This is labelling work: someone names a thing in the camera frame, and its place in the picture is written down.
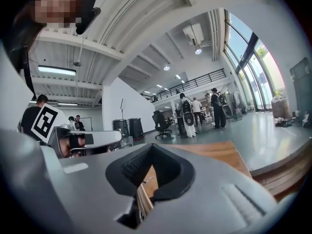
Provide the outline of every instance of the tree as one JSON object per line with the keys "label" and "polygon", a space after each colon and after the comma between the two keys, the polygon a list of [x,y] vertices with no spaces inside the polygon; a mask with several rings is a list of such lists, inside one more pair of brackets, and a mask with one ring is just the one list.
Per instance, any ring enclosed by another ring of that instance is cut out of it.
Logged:
{"label": "tree", "polygon": [[267,54],[268,50],[264,49],[262,47],[258,48],[257,53],[260,56],[260,58],[264,58],[264,56]]}

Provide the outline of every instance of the hair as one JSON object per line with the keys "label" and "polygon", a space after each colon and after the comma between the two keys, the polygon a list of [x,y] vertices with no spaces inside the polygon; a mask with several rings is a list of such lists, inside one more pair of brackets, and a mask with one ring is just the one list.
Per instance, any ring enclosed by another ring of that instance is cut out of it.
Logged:
{"label": "hair", "polygon": [[37,104],[42,103],[42,102],[47,103],[48,101],[49,101],[49,99],[47,96],[39,95],[38,99],[37,99]]}

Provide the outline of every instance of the black metal railing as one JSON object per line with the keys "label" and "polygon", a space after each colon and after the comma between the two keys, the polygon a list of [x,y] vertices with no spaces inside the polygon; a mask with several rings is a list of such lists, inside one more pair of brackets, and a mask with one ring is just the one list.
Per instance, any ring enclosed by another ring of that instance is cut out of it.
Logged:
{"label": "black metal railing", "polygon": [[188,91],[192,88],[196,88],[196,87],[199,87],[201,85],[204,85],[204,84],[207,84],[207,83],[210,83],[210,82],[213,82],[213,81],[225,78],[225,77],[226,77],[226,75],[224,73],[224,69],[222,68],[222,69],[213,71],[211,73],[208,73],[206,75],[197,77],[193,80],[189,80],[189,81],[182,83],[178,86],[172,87],[172,88],[170,88],[164,92],[156,94],[155,96],[147,96],[147,95],[143,95],[143,94],[142,95],[147,99],[150,98],[151,102],[156,102],[156,101],[159,101],[161,99],[165,99],[165,98],[168,98],[170,96],[178,95],[178,94],[185,92],[185,91]]}

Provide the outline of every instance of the chair backrest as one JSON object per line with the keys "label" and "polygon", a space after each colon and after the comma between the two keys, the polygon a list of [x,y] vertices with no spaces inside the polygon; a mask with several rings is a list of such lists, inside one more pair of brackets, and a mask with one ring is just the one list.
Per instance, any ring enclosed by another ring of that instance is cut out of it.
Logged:
{"label": "chair backrest", "polygon": [[163,114],[157,114],[152,116],[154,122],[155,122],[155,129],[161,128],[166,129],[167,128],[167,122],[165,121],[165,117]]}

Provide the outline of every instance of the person in black shirt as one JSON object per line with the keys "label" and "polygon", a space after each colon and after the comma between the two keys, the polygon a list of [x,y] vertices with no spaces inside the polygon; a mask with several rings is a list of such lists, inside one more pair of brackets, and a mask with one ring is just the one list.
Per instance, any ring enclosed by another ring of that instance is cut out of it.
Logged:
{"label": "person in black shirt", "polygon": [[82,124],[82,122],[80,121],[80,115],[76,116],[76,122],[79,124],[79,130],[80,131],[85,131],[84,130],[84,125]]}
{"label": "person in black shirt", "polygon": [[217,93],[216,88],[213,88],[211,91],[213,92],[213,95],[211,96],[211,104],[214,107],[214,128],[223,130],[225,129],[226,118],[222,106],[218,104],[219,94]]}
{"label": "person in black shirt", "polygon": [[43,107],[43,105],[47,102],[48,97],[45,95],[40,95],[35,106],[27,108],[23,114],[23,118],[21,119],[21,132],[27,134],[37,141],[40,141],[41,139],[31,131],[31,128],[41,110],[41,107]]}

